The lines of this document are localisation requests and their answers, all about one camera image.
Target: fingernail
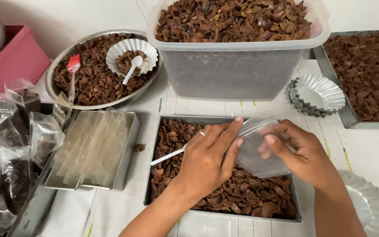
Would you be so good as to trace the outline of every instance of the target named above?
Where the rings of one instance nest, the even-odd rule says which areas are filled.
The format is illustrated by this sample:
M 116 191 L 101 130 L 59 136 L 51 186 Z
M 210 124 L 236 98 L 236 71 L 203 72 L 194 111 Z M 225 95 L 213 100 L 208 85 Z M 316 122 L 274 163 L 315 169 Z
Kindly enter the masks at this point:
M 236 145 L 237 145 L 238 147 L 241 147 L 241 146 L 242 146 L 242 143 L 243 143 L 243 138 L 239 138 L 238 143 L 236 143 Z
M 268 143 L 269 145 L 275 143 L 277 141 L 276 137 L 272 134 L 268 134 L 264 137 L 264 139 L 266 140 L 266 143 Z

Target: white tablecloth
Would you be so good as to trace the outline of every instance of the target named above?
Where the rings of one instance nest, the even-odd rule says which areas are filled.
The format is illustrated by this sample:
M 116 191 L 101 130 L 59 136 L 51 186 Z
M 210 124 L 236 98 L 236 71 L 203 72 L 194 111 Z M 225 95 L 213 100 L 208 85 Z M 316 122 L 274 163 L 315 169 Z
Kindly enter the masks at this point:
M 279 96 L 271 102 L 207 102 L 178 99 L 172 87 L 168 85 L 166 74 L 162 73 L 150 91 L 127 109 L 136 112 L 141 121 L 137 143 L 145 144 L 145 150 L 134 154 L 124 191 L 97 192 L 90 212 L 85 218 L 81 218 L 86 220 L 85 230 L 79 230 L 83 236 L 87 235 L 87 230 L 93 223 L 91 236 L 116 237 L 144 209 L 143 198 L 150 157 L 157 134 L 157 122 L 162 114 L 250 117 L 269 110 L 278 119 L 290 119 L 303 129 L 316 134 L 338 170 L 351 170 L 379 187 L 379 130 L 345 129 L 338 114 L 326 118 L 300 114 L 289 105 L 284 94 L 285 89 L 282 89 Z M 302 61 L 294 71 L 292 79 L 310 73 L 321 74 L 316 60 Z M 313 237 L 314 189 L 298 179 L 295 182 L 302 215 L 301 223 L 188 212 L 169 236 Z

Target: white plastic spoon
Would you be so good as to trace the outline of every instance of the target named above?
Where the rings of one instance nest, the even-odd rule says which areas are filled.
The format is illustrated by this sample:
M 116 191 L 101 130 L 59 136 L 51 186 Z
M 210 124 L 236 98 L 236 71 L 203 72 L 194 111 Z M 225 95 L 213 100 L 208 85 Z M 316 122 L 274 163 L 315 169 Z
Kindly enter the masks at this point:
M 133 74 L 134 70 L 136 69 L 136 67 L 140 67 L 142 64 L 143 64 L 143 57 L 141 56 L 137 56 L 135 58 L 133 58 L 133 60 L 131 61 L 131 64 L 133 65 L 130 69 L 130 71 L 128 72 L 127 76 L 125 77 L 124 81 L 122 82 L 124 85 L 126 83 L 128 83 L 131 75 Z
M 169 158 L 171 158 L 171 157 L 173 157 L 173 156 L 175 156 L 175 155 L 177 155 L 177 154 L 179 154 L 179 153 L 181 153 L 181 152 L 184 152 L 184 150 L 185 150 L 185 146 L 186 146 L 186 145 L 187 145 L 187 144 L 185 144 L 183 148 L 181 148 L 181 149 L 179 149 L 179 150 L 177 150 L 177 151 L 174 151 L 174 152 L 172 152 L 172 153 L 170 153 L 170 154 L 168 154 L 168 155 L 166 155 L 166 156 L 164 156 L 164 157 L 162 157 L 162 158 L 159 158 L 159 159 L 157 159 L 157 160 L 155 160 L 155 161 L 152 161 L 152 162 L 150 163 L 150 165 L 155 165 L 155 164 L 160 163 L 160 162 L 162 162 L 162 161 L 164 161 L 164 160 L 166 160 L 166 159 L 169 159 Z

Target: stainless steel bowl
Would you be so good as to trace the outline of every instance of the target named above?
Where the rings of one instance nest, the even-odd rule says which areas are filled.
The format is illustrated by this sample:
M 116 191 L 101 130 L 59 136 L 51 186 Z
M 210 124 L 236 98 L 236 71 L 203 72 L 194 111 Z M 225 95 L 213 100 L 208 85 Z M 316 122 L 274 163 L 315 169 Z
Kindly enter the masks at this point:
M 118 34 L 130 33 L 130 34 L 132 34 L 132 38 L 137 38 L 140 40 L 146 40 L 146 38 L 147 38 L 146 33 L 138 31 L 138 30 L 117 29 L 117 30 L 107 30 L 107 31 L 95 33 L 95 34 L 89 35 L 87 37 L 84 37 L 84 38 L 76 41 L 70 47 L 68 47 L 66 50 L 62 51 L 62 53 L 60 53 L 58 55 L 58 57 L 55 58 L 55 60 L 52 62 L 52 64 L 50 65 L 50 67 L 48 69 L 48 73 L 46 75 L 46 80 L 45 80 L 45 86 L 46 86 L 46 91 L 48 92 L 48 94 L 52 98 L 52 100 L 55 100 L 57 98 L 57 96 L 59 95 L 59 93 L 61 92 L 61 88 L 59 86 L 57 86 L 56 82 L 55 82 L 54 69 L 58 65 L 58 63 L 61 61 L 62 57 L 66 54 L 69 56 L 73 56 L 73 55 L 77 54 L 78 51 L 75 48 L 75 46 L 77 44 L 82 44 L 82 43 L 86 42 L 87 40 L 92 40 L 92 39 L 98 38 L 100 36 L 108 36 L 109 34 L 114 34 L 114 33 L 118 33 Z M 100 109 L 100 108 L 105 108 L 105 107 L 114 106 L 114 105 L 119 106 L 119 104 L 124 105 L 124 104 L 128 104 L 128 103 L 131 103 L 131 102 L 137 100 L 138 98 L 140 98 L 140 96 L 142 94 L 144 94 L 144 92 L 149 88 L 150 84 L 156 78 L 157 74 L 159 73 L 159 71 L 162 67 L 162 63 L 163 63 L 162 59 L 159 57 L 157 67 L 154 69 L 154 71 L 152 73 L 152 77 L 149 79 L 149 81 L 147 83 L 144 84 L 144 86 L 142 86 L 140 89 L 136 90 L 132 94 L 129 94 L 128 96 L 126 96 L 124 98 L 121 98 L 119 100 L 116 100 L 116 101 L 113 101 L 113 102 L 110 102 L 107 104 L 91 105 L 91 106 L 74 105 L 73 108 L 79 109 L 79 110 L 94 110 L 94 109 Z

